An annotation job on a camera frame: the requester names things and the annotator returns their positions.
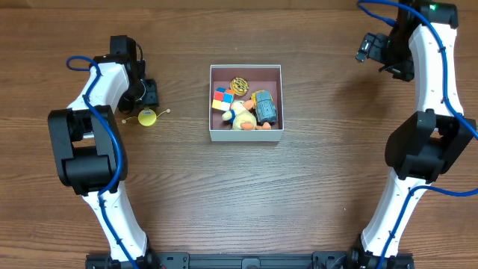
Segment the yellow wooden rattle drum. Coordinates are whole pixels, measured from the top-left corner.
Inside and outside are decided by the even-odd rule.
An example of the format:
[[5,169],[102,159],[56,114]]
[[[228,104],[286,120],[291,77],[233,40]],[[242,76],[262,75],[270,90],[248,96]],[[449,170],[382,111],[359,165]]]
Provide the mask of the yellow wooden rattle drum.
[[121,123],[126,124],[129,120],[136,119],[142,126],[149,127],[155,124],[155,122],[160,116],[162,116],[163,114],[169,114],[170,112],[170,109],[166,109],[165,111],[156,114],[156,112],[152,109],[144,108],[137,116],[127,117],[121,120]]

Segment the colourful two-by-two puzzle cube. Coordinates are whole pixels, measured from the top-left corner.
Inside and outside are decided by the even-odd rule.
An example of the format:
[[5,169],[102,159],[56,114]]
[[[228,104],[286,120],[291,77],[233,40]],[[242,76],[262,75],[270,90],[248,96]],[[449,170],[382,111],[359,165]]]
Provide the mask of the colourful two-by-two puzzle cube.
[[213,94],[211,107],[219,111],[228,111],[235,99],[235,92],[232,89],[218,87]]

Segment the round golden cookie toy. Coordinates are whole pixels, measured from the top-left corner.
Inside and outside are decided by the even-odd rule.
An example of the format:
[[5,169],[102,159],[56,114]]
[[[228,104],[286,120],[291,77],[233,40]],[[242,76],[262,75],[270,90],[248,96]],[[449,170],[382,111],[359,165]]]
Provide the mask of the round golden cookie toy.
[[236,77],[232,79],[230,88],[236,95],[244,96],[249,90],[249,84],[244,78]]

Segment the plush duck toy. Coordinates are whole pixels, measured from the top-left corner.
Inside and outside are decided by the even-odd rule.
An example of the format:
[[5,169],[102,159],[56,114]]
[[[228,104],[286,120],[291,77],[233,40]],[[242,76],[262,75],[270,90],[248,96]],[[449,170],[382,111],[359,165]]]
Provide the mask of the plush duck toy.
[[254,108],[254,102],[250,99],[247,101],[235,100],[230,109],[222,114],[222,120],[232,124],[232,130],[271,130],[268,122],[260,125],[251,112]]

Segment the yellow and grey toy truck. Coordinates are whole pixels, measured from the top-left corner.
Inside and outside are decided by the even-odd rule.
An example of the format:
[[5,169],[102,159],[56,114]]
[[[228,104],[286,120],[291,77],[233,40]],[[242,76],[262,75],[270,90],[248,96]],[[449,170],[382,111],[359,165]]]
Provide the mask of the yellow and grey toy truck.
[[251,95],[251,100],[254,102],[255,115],[261,125],[276,123],[277,110],[269,91],[256,91]]

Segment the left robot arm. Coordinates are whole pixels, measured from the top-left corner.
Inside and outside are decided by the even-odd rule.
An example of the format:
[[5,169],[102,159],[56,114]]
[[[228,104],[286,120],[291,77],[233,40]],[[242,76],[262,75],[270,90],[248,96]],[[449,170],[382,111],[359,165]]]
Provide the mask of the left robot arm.
[[67,108],[49,113],[48,127],[60,181],[91,207],[110,246],[106,256],[88,255],[85,266],[159,268],[127,196],[128,161],[114,116],[154,116],[156,81],[146,77],[140,45],[126,35],[112,36],[106,55],[79,59],[90,77]]

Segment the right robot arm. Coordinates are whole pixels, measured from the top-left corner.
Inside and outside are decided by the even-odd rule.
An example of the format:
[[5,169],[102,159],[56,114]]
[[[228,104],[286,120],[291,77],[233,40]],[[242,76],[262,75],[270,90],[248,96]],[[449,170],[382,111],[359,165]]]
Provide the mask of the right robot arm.
[[358,1],[398,9],[397,18],[379,17],[389,34],[364,36],[356,54],[369,58],[395,79],[415,83],[415,111],[388,138],[388,180],[369,224],[347,254],[343,268],[413,268],[410,254],[398,252],[401,236],[420,198],[433,186],[472,139],[477,123],[464,115],[456,88],[454,47],[459,27],[454,4],[435,1]]

